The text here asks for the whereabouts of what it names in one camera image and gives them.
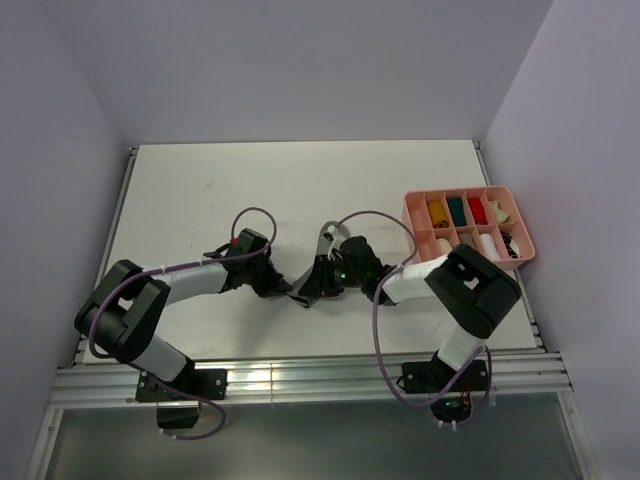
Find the grey striped sock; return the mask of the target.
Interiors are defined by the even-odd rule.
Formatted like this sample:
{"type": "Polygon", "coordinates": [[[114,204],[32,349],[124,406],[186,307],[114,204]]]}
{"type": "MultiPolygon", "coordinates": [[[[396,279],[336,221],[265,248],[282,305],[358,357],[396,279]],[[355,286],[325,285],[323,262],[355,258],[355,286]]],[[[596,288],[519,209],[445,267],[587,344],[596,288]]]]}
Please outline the grey striped sock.
{"type": "Polygon", "coordinates": [[[341,224],[336,220],[327,221],[321,227],[318,234],[312,265],[293,282],[293,290],[287,293],[290,299],[297,302],[304,308],[311,307],[322,297],[321,287],[325,284],[326,275],[324,275],[324,272],[327,270],[326,266],[328,264],[330,252],[326,250],[326,244],[324,243],[321,234],[323,233],[324,226],[328,222],[335,222],[341,227],[342,238],[340,240],[345,240],[350,237],[349,229],[344,224],[341,224]]]}

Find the mustard yellow striped sock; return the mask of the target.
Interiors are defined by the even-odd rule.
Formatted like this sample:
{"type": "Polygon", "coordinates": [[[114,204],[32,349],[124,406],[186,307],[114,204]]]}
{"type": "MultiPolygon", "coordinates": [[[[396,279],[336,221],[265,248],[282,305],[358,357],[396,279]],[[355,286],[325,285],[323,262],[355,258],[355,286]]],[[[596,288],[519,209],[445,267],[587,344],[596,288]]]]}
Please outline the mustard yellow striped sock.
{"type": "Polygon", "coordinates": [[[434,229],[448,228],[449,220],[443,204],[439,200],[427,203],[431,223],[434,229]]]}

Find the dark green reindeer sock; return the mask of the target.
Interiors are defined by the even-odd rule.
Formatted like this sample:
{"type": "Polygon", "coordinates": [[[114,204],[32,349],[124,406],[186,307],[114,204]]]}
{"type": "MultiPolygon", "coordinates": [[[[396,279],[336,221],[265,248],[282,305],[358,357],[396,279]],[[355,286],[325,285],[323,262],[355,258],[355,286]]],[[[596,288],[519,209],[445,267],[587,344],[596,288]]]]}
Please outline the dark green reindeer sock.
{"type": "Polygon", "coordinates": [[[462,198],[450,197],[447,199],[447,204],[454,226],[465,227],[467,225],[467,220],[462,198]]]}

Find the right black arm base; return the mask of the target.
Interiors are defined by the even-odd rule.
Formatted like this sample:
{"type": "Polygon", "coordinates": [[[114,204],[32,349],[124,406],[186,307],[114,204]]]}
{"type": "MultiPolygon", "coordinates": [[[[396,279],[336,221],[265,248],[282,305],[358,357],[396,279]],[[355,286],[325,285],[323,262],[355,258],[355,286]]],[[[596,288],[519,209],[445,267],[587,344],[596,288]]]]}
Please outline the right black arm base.
{"type": "MultiPolygon", "coordinates": [[[[437,356],[429,361],[405,362],[396,386],[408,395],[437,395],[455,376],[456,371],[437,356]]],[[[429,405],[429,412],[439,427],[456,429],[468,422],[477,411],[473,393],[484,394],[478,406],[484,405],[492,387],[492,368],[483,360],[473,360],[446,393],[429,405]]]]}

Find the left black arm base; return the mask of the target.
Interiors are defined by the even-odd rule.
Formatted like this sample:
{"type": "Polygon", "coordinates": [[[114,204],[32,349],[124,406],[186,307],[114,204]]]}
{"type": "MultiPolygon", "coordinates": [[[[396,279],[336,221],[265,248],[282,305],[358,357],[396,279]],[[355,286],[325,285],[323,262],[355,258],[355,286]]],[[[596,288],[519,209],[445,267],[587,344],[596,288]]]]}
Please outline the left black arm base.
{"type": "Polygon", "coordinates": [[[156,405],[156,424],[165,434],[183,438],[205,438],[223,429],[226,411],[217,404],[225,399],[226,369],[189,368],[173,381],[161,380],[151,373],[141,372],[134,400],[138,404],[156,405]],[[209,432],[192,433],[203,411],[210,408],[218,412],[217,424],[209,432]]]}

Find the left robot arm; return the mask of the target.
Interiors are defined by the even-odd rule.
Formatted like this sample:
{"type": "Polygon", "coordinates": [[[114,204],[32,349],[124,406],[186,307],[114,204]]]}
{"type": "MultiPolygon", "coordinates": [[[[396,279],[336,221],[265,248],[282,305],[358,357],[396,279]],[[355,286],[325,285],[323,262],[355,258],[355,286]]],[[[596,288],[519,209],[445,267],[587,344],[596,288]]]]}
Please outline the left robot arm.
{"type": "Polygon", "coordinates": [[[194,362],[156,334],[162,312],[245,285],[267,299],[293,290],[271,261],[267,237],[248,228],[197,262],[152,270],[116,262],[79,309],[74,327],[107,356],[159,378],[170,398],[183,399],[195,386],[194,362]]]}

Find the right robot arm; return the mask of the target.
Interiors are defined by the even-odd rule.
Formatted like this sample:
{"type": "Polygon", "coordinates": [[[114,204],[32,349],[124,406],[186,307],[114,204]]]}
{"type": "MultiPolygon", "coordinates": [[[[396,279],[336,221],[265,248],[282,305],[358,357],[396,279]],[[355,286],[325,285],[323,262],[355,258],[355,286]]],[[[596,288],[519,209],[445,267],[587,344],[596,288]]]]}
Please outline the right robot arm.
{"type": "Polygon", "coordinates": [[[436,352],[435,383],[452,390],[468,374],[465,362],[484,345],[520,300],[517,282],[468,245],[458,245],[435,259],[403,266],[386,265],[363,236],[323,248],[290,297],[305,307],[360,290],[376,305],[395,306],[434,297],[456,322],[436,352]]]}

